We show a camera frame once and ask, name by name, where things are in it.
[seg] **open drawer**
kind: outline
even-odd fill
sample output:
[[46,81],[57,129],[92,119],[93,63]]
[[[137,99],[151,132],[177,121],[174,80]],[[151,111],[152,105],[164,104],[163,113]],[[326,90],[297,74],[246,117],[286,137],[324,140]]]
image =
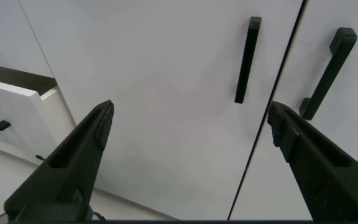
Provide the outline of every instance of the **open drawer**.
[[1,121],[0,150],[35,163],[75,127],[55,79],[2,67]]

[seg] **cabinet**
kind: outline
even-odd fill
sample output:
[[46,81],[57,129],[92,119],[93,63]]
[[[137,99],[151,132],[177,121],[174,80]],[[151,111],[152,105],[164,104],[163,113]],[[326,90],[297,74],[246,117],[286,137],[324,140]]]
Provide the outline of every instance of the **cabinet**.
[[0,0],[0,66],[53,77],[18,0]]
[[[312,96],[329,61],[338,28],[357,41],[310,123],[358,161],[358,1],[311,0],[273,100],[298,108]],[[265,123],[231,220],[311,219],[290,167]]]
[[[301,1],[21,4],[75,121],[115,105],[104,189],[175,218],[225,220]],[[237,104],[253,16],[262,25]]]

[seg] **robotic arm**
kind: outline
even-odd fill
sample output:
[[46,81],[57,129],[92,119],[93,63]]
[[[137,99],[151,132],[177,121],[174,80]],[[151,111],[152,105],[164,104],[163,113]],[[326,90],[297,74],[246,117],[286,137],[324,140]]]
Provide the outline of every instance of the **robotic arm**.
[[[93,211],[89,202],[113,114],[111,101],[96,106],[6,200],[4,209],[10,223],[90,222]],[[289,163],[313,220],[358,221],[358,162],[281,103],[272,102],[267,122],[272,127],[273,143]]]

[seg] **drawer front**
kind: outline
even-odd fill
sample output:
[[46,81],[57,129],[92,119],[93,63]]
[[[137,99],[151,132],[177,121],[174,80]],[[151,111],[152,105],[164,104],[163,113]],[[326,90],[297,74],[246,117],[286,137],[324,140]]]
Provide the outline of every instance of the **drawer front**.
[[0,66],[53,77],[18,0],[0,0]]
[[[229,214],[301,1],[21,1],[75,121],[112,100],[105,189],[179,219]],[[261,17],[243,104],[251,17]]]
[[[309,122],[358,161],[358,1],[309,2],[273,100],[299,111],[335,57],[330,44],[340,27],[352,28],[357,40]],[[239,198],[233,219],[311,219],[267,123]]]
[[47,156],[57,142],[45,124],[47,115],[36,91],[0,83],[0,121],[11,126],[0,131],[0,142],[23,154]]

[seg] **white floor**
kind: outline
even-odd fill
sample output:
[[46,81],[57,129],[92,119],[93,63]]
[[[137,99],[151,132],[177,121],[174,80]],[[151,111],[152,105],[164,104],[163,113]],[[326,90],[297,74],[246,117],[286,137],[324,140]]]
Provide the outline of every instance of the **white floor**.
[[[5,200],[37,168],[35,164],[0,151],[0,214]],[[95,189],[91,207],[110,220],[169,220],[164,214]]]

